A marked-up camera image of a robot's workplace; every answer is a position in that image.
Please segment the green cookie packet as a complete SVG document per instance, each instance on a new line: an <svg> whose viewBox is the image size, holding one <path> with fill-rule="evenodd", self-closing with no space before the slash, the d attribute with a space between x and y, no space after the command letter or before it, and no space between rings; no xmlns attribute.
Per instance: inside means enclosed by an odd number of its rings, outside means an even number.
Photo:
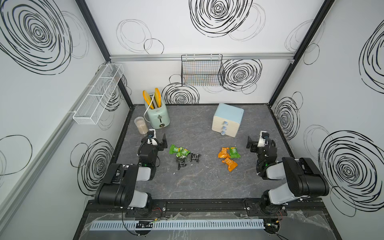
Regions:
<svg viewBox="0 0 384 240"><path fill-rule="evenodd" d="M175 145L171 145L169 149L169 154L179 154L182 148L176 147Z"/></svg>
<svg viewBox="0 0 384 240"><path fill-rule="evenodd" d="M241 155L239 154L238 149L236 147L230 147L230 158L231 159L241 158Z"/></svg>
<svg viewBox="0 0 384 240"><path fill-rule="evenodd" d="M185 148L179 148L179 151L177 152L176 156L177 158L186 158L191 152Z"/></svg>

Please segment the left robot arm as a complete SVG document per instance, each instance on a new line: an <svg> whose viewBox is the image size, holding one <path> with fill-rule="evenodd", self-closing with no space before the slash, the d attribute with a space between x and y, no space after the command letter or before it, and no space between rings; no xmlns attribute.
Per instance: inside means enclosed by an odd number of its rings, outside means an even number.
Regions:
<svg viewBox="0 0 384 240"><path fill-rule="evenodd" d="M158 152L167 147L166 135L159 142L154 131L148 132L141 140L137 152L139 162L136 165L110 164L95 193L95 202L103 206L137 210L142 216L150 216L155 211L152 196L136 190L136 183L153 180L160 166Z"/></svg>

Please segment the blue cream drawer cabinet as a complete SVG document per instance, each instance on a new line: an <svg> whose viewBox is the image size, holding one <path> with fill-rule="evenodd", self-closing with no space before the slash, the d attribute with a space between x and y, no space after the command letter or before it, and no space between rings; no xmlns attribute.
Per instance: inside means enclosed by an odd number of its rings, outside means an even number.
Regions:
<svg viewBox="0 0 384 240"><path fill-rule="evenodd" d="M220 103L215 111L212 130L235 138L240 128L244 109Z"/></svg>

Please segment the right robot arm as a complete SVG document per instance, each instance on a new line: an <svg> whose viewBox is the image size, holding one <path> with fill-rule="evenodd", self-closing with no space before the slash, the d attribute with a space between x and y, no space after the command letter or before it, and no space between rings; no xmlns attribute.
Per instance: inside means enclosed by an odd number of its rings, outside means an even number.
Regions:
<svg viewBox="0 0 384 240"><path fill-rule="evenodd" d="M246 148L257 154L257 175L264 180L285 180L281 186L263 192L259 202L265 215L278 212L289 202L327 196L329 184L310 158L283 157L277 160L277 147L267 132L261 132L257 141L250 137Z"/></svg>

